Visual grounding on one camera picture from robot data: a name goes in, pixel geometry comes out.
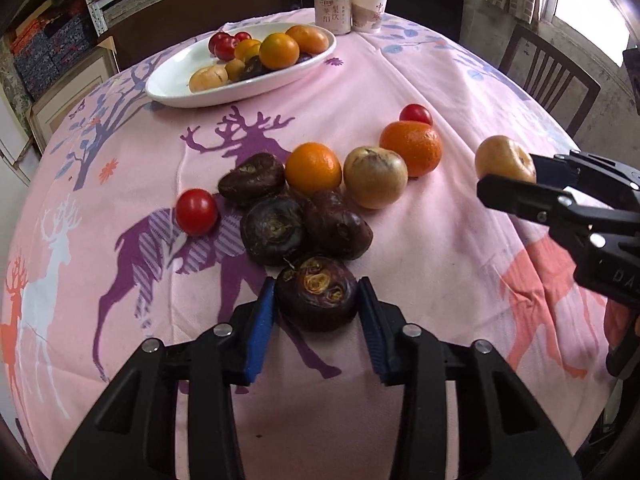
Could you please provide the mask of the small orange kumquat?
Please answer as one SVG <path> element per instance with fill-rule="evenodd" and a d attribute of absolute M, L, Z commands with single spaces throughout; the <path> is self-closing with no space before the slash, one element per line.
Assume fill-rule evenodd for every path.
<path fill-rule="evenodd" d="M 262 43 L 257 39 L 244 39 L 234 47 L 234 57 L 237 60 L 246 63 L 248 60 L 259 54 L 261 44 Z"/>

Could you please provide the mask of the dark water chestnut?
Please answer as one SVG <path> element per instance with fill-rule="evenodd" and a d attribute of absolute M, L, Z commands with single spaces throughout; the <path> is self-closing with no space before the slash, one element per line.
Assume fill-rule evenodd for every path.
<path fill-rule="evenodd" d="M 262 266 L 292 262 L 303 244 L 303 211 L 291 197 L 266 198 L 247 211 L 240 226 L 247 255 Z"/>
<path fill-rule="evenodd" d="M 277 277 L 274 304 L 281 318 L 299 330 L 329 333 L 357 314 L 357 280 L 344 263 L 311 257 Z"/>
<path fill-rule="evenodd" d="M 240 76 L 240 81 L 253 79 L 256 77 L 264 76 L 271 73 L 271 70 L 267 68 L 258 55 L 249 58 L 245 62 L 244 70 Z"/>
<path fill-rule="evenodd" d="M 237 207 L 252 206 L 282 193 L 284 188 L 284 166 L 269 153 L 250 156 L 218 182 L 219 194 Z"/>
<path fill-rule="evenodd" d="M 368 251 L 373 231 L 337 191 L 320 191 L 300 200 L 303 248 L 308 256 L 356 260 Z"/>

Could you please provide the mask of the dark patterned storage boxes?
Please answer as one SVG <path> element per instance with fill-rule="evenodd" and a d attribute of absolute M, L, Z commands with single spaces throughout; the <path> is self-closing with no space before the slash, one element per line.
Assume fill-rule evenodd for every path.
<path fill-rule="evenodd" d="M 96 44 L 96 31 L 82 0 L 67 0 L 34 18 L 11 44 L 14 66 L 37 101 Z"/>

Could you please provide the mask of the large orange mandarin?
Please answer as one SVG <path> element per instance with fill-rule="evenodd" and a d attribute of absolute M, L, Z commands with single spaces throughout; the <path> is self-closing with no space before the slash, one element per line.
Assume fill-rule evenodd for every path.
<path fill-rule="evenodd" d="M 274 32 L 260 44 L 259 59 L 268 70 L 284 70 L 295 65 L 298 58 L 298 43 L 284 32 Z"/>

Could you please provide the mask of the tan pepino with dimple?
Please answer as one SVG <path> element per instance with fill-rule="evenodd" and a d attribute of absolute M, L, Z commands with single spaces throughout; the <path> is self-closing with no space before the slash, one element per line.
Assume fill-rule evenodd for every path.
<path fill-rule="evenodd" d="M 474 164 L 479 179 L 493 174 L 512 180 L 537 182 L 533 157 L 521 144 L 508 136 L 490 136 L 485 139 L 476 150 Z"/>

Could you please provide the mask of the dark water chestnut edge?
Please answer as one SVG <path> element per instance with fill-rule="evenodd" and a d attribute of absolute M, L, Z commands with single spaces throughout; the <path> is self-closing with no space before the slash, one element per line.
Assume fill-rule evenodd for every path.
<path fill-rule="evenodd" d="M 308 54 L 308 53 L 301 53 L 298 57 L 298 60 L 296 61 L 297 64 L 302 64 L 305 63 L 306 61 L 309 61 L 312 59 L 312 55 Z"/>

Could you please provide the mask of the dark wooden cabinet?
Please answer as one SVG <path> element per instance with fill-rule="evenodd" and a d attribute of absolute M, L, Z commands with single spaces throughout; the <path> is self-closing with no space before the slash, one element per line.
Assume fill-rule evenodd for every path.
<path fill-rule="evenodd" d="M 162 0 L 125 18 L 99 40 L 113 41 L 123 70 L 224 24 L 289 11 L 298 4 L 299 0 Z"/>

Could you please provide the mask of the dark red plum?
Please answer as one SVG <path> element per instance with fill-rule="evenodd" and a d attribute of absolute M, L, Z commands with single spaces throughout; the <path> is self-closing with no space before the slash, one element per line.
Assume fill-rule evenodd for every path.
<path fill-rule="evenodd" d="M 216 47 L 218 46 L 218 44 L 221 41 L 224 41 L 226 39 L 229 39 L 230 35 L 228 34 L 228 32 L 216 32 L 216 34 L 213 34 L 213 36 L 211 36 L 208 40 L 208 50 L 209 53 L 211 55 L 215 55 L 216 54 Z"/>

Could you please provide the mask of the red cherry tomato back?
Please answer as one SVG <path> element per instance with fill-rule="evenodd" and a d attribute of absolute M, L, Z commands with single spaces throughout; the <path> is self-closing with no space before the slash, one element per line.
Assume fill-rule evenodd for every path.
<path fill-rule="evenodd" d="M 232 36 L 219 39 L 214 47 L 214 55 L 222 62 L 229 62 L 235 58 L 235 47 L 238 40 Z"/>

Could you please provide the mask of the striped pepino melon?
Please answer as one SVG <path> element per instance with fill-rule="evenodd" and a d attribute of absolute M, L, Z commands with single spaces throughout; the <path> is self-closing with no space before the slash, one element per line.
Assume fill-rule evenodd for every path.
<path fill-rule="evenodd" d="M 408 183 L 408 169 L 394 151 L 378 146 L 354 148 L 344 162 L 344 185 L 356 204 L 378 210 L 397 202 Z"/>

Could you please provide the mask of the red cherry tomato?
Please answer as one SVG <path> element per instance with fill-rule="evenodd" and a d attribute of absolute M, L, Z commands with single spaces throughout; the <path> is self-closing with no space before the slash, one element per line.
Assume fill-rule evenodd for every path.
<path fill-rule="evenodd" d="M 202 236 L 211 231 L 218 219 L 214 196 L 202 188 L 190 188 L 178 198 L 175 206 L 178 226 L 190 236 Z"/>
<path fill-rule="evenodd" d="M 234 35 L 234 39 L 238 41 L 243 41 L 252 38 L 252 35 L 249 32 L 237 32 Z"/>
<path fill-rule="evenodd" d="M 232 36 L 219 39 L 214 47 L 214 55 L 222 62 L 229 62 L 235 58 L 235 47 L 238 40 Z"/>
<path fill-rule="evenodd" d="M 411 103 L 406 105 L 399 114 L 399 119 L 403 122 L 423 122 L 433 125 L 431 112 L 423 105 Z"/>

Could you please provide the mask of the pink drink can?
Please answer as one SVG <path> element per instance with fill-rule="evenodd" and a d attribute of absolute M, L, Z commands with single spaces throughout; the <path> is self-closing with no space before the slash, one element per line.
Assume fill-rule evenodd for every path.
<path fill-rule="evenodd" d="M 350 0 L 314 0 L 314 22 L 335 36 L 352 31 L 352 5 Z"/>

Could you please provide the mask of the yellow orange kumquat front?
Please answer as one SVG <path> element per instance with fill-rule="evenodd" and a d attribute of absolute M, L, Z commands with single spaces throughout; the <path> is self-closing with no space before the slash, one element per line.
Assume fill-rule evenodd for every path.
<path fill-rule="evenodd" d="M 299 51 L 318 55 L 329 47 L 329 39 L 322 30 L 316 26 L 294 25 L 285 32 L 298 44 Z"/>

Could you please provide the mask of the dark water chestnut front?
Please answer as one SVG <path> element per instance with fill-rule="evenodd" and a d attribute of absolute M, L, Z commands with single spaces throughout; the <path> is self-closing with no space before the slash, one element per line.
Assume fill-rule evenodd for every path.
<path fill-rule="evenodd" d="M 311 257 L 277 277 L 274 304 L 281 318 L 299 330 L 329 333 L 357 314 L 357 280 L 344 263 Z"/>

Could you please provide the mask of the small yellow round fruit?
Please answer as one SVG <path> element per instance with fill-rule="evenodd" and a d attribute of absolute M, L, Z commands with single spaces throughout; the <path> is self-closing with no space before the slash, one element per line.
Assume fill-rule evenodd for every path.
<path fill-rule="evenodd" d="M 224 69 L 226 70 L 228 79 L 231 82 L 237 82 L 244 73 L 245 64 L 239 58 L 234 58 L 224 66 Z"/>

